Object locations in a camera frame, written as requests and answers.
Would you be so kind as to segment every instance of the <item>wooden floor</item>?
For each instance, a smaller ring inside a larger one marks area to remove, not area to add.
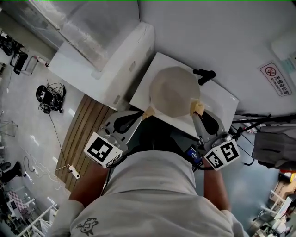
[[[108,106],[84,95],[66,134],[56,169],[69,164],[73,165],[80,175],[84,175],[90,162],[83,151],[84,147],[92,133],[97,132],[101,124],[114,112]],[[67,190],[74,189],[77,179],[66,167],[57,170],[55,174],[66,184]]]

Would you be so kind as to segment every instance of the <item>power strip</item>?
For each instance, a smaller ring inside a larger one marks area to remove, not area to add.
[[[71,165],[70,167],[69,167],[69,170],[71,171],[71,173],[74,175],[74,177],[76,178],[76,179],[80,179],[80,174],[77,172],[77,170],[74,168],[74,166],[73,165]]]

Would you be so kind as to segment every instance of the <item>white panel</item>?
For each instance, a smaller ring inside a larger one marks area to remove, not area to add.
[[[292,2],[140,2],[141,20],[155,28],[156,51],[192,68],[214,70],[215,81],[252,113],[296,112],[296,90],[280,97],[258,67],[275,60],[270,42],[296,22]]]

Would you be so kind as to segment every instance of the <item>white t-shirt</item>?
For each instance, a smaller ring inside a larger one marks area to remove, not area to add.
[[[195,188],[191,164],[179,155],[138,152],[115,168],[105,194],[88,207],[67,200],[48,236],[248,236]]]

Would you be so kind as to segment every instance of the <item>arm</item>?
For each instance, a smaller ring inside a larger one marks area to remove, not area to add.
[[[57,212],[47,237],[69,237],[70,226],[85,207],[95,201],[103,190],[108,169],[91,161],[86,174],[78,180],[69,200]]]
[[[206,159],[203,158],[205,167],[211,167]],[[220,211],[231,211],[231,206],[227,197],[221,171],[205,170],[204,171],[204,197],[214,204]]]

